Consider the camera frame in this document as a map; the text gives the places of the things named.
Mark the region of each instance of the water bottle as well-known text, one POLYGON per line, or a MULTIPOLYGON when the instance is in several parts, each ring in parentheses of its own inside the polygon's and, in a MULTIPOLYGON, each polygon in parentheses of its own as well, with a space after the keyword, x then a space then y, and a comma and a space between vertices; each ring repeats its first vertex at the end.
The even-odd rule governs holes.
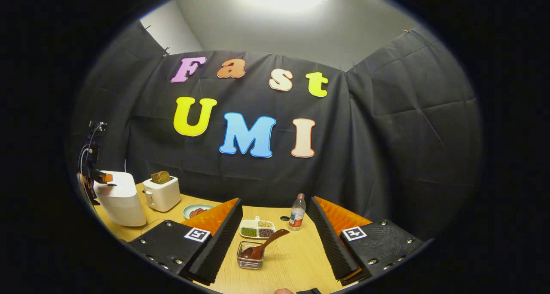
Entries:
POLYGON ((304 214, 306 212, 306 201, 304 200, 304 194, 298 194, 294 204, 292 204, 292 212, 290 214, 290 221, 288 221, 288 229, 291 231, 299 231, 304 220, 304 214))

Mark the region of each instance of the white tray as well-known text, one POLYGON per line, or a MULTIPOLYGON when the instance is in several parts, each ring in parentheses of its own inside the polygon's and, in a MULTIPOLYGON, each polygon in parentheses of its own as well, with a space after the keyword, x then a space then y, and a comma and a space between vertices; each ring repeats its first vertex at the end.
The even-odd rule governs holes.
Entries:
POLYGON ((275 228, 275 224, 273 224, 273 222, 271 221, 266 221, 266 220, 260 220, 260 217, 259 216, 256 216, 254 218, 254 220, 242 220, 241 221, 241 224, 239 225, 239 234, 242 236, 242 237, 246 237, 248 239, 268 239, 269 237, 260 237, 260 229, 268 229, 268 230, 273 230, 273 233, 275 233, 277 231, 277 229, 275 228), (269 222, 271 223, 271 225, 273 227, 259 227, 258 226, 258 221, 263 221, 263 222, 269 222), (243 227, 247 227, 249 229, 255 229, 256 230, 256 236, 247 236, 247 235, 243 235, 241 233, 241 229, 243 227))

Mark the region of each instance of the white wall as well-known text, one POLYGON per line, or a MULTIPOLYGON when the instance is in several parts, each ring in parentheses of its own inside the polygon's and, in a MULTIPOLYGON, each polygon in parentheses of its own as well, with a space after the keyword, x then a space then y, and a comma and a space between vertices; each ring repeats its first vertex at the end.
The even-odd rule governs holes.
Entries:
POLYGON ((144 28, 151 25, 147 31, 163 48, 170 47, 171 55, 203 50, 175 0, 141 18, 141 23, 144 28))

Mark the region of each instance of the brown spoon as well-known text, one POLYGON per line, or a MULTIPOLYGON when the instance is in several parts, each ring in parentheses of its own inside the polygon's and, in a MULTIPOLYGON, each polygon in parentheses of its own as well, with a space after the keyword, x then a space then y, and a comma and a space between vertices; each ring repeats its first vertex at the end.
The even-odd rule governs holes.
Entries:
POLYGON ((248 247, 247 249, 245 249, 245 251, 242 251, 240 257, 251 260, 259 260, 262 258, 263 250, 267 247, 267 245, 272 243, 275 239, 288 233, 290 232, 285 229, 280 229, 277 232, 271 234, 271 236, 269 236, 266 242, 264 242, 262 245, 259 245, 257 247, 248 247))

